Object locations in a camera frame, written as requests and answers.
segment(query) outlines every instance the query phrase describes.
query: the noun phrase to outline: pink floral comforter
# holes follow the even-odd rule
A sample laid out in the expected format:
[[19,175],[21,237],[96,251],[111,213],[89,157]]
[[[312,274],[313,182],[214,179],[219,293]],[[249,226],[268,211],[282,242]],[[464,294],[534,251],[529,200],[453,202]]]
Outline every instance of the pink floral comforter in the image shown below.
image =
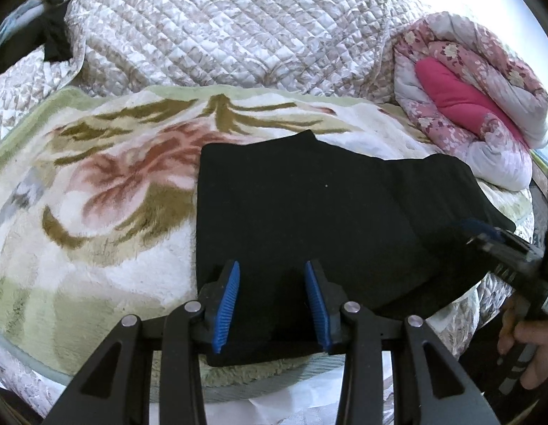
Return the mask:
[[[447,12],[415,22],[395,45],[394,55],[396,100],[435,145],[487,182],[513,191],[528,187],[528,147],[548,142],[548,94],[525,62],[485,27]],[[515,138],[493,113],[485,114],[479,134],[440,113],[416,75],[415,64],[427,57],[493,99],[524,139]]]

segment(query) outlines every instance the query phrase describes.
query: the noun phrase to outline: rolled comforter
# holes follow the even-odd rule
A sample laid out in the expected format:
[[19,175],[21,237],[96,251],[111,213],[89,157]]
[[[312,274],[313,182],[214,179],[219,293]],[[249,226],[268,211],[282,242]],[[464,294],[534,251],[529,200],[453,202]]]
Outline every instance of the rolled comforter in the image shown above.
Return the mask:
[[394,48],[398,103],[442,151],[476,177],[528,187],[530,149],[548,142],[548,94],[496,35],[447,12],[415,22]]

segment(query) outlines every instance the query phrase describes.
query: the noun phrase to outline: ridged blue pad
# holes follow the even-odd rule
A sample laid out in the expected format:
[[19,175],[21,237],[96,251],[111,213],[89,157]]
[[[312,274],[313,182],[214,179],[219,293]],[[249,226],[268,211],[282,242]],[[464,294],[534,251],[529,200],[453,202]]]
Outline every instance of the ridged blue pad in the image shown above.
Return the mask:
[[211,347],[213,348],[213,352],[217,355],[221,353],[221,350],[227,343],[227,338],[229,337],[229,329],[231,327],[231,321],[233,320],[233,312],[235,310],[236,297],[238,296],[240,283],[241,269],[239,263],[235,262],[231,269],[227,286],[225,286],[225,293],[219,304],[217,317],[215,318]]
[[323,296],[321,295],[321,289],[313,266],[310,262],[306,263],[305,270],[306,292],[307,299],[309,300],[310,309],[312,310],[313,324],[315,327],[315,334],[317,336],[318,343],[323,347],[324,351],[329,351],[332,346],[330,326],[329,326],[329,314]]
[[460,223],[463,231],[470,236],[479,236],[481,233],[486,234],[493,241],[504,242],[500,232],[485,222],[477,219],[467,219]]

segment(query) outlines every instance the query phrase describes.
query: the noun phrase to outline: triangular cutout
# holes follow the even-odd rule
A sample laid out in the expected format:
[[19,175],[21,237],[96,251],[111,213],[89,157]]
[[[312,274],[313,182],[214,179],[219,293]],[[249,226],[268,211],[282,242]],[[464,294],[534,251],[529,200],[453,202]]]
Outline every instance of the triangular cutout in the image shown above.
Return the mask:
[[107,351],[83,385],[83,388],[81,388],[83,395],[95,396],[103,400],[111,395],[112,382],[119,362],[121,347],[120,343],[115,343]]
[[432,379],[434,396],[440,400],[450,396],[463,395],[465,389],[453,371],[443,361],[433,345],[424,345],[425,359],[428,363],[429,376]]

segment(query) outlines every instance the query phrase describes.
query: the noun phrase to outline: bed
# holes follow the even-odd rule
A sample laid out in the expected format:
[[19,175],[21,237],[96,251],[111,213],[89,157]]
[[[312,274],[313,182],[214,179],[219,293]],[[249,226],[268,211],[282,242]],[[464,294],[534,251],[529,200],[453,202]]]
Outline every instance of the bed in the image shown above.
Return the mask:
[[[73,0],[66,15],[73,59],[44,63],[38,49],[0,76],[0,382],[45,416],[120,317],[165,315],[195,297],[191,217],[180,217],[177,231],[157,225],[148,239],[130,233],[130,224],[129,237],[104,231],[92,233],[91,241],[80,238],[72,232],[73,220],[60,220],[79,202],[66,200],[66,208],[47,204],[48,197],[61,196],[52,165],[79,164],[79,155],[102,151],[108,140],[154,132],[169,120],[188,121],[186,103],[212,97],[216,115],[238,111],[234,117],[222,114],[221,131],[230,138],[289,135],[312,127],[304,117],[315,116],[314,131],[323,140],[358,153],[383,159],[437,153],[403,110],[389,103],[392,46],[428,11],[419,0]],[[152,108],[164,101],[173,102],[171,111]],[[296,103],[299,113],[276,108],[287,102]],[[138,107],[145,127],[131,120]],[[276,112],[262,111],[249,121],[257,107]],[[479,184],[530,240],[529,191]],[[132,198],[145,195],[143,190]],[[150,196],[161,203],[166,195]],[[20,239],[32,232],[37,239],[19,253]],[[184,249],[171,245],[168,234],[179,235],[175,240]],[[37,260],[43,250],[51,259]],[[144,259],[135,265],[129,259],[136,255]],[[171,274],[167,260],[179,261],[181,273]],[[145,280],[148,263],[159,264],[161,272]],[[459,356],[509,294],[507,285],[488,275],[429,322]],[[202,363],[209,410],[215,408],[210,422],[227,423],[221,407],[231,401],[249,407],[259,403],[250,398],[294,392],[320,375],[338,383],[342,365],[341,357],[323,356],[230,369]],[[393,386],[385,386],[387,423]],[[154,409],[157,394],[154,388]],[[305,415],[314,414],[310,408],[333,407],[334,399],[328,393],[296,400],[295,410],[268,416],[270,421],[256,413],[252,420],[286,424],[297,414],[296,420],[307,423]]]

